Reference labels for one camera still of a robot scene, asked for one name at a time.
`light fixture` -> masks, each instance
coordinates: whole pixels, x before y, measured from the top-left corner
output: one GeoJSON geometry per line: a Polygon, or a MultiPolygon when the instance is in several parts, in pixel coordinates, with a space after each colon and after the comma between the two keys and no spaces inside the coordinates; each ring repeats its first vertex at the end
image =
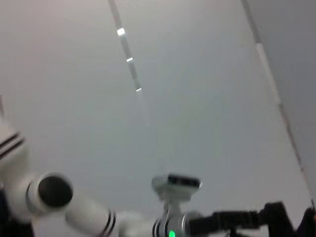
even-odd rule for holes
{"type": "Polygon", "coordinates": [[[122,36],[122,35],[124,35],[124,34],[125,34],[124,28],[118,29],[118,35],[119,35],[119,36],[122,36]]]}

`green led light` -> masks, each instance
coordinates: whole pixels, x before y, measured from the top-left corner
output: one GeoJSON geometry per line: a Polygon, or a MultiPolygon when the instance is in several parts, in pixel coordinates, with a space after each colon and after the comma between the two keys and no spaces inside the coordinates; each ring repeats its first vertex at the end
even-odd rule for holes
{"type": "Polygon", "coordinates": [[[169,232],[169,237],[176,237],[176,233],[174,231],[169,232]]]}

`white wall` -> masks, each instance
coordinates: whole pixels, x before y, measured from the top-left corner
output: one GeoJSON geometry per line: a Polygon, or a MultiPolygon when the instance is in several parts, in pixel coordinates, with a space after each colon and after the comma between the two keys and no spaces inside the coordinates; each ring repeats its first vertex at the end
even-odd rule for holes
{"type": "Polygon", "coordinates": [[[248,1],[316,198],[316,1],[248,1]]]}
{"type": "MultiPolygon", "coordinates": [[[[136,95],[102,0],[6,1],[0,78],[7,117],[34,169],[65,172],[118,210],[158,216],[151,178],[199,176],[188,208],[260,209],[283,200],[297,226],[309,195],[239,1],[118,1],[136,95]]],[[[39,236],[78,236],[61,218],[39,236]]]]}

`black joint cap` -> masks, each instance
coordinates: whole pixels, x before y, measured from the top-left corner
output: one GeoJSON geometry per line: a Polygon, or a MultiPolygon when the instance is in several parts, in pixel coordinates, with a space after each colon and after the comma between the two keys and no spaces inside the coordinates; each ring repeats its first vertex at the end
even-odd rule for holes
{"type": "Polygon", "coordinates": [[[39,196],[46,205],[59,208],[71,201],[73,190],[64,179],[50,176],[40,181],[39,196]]]}

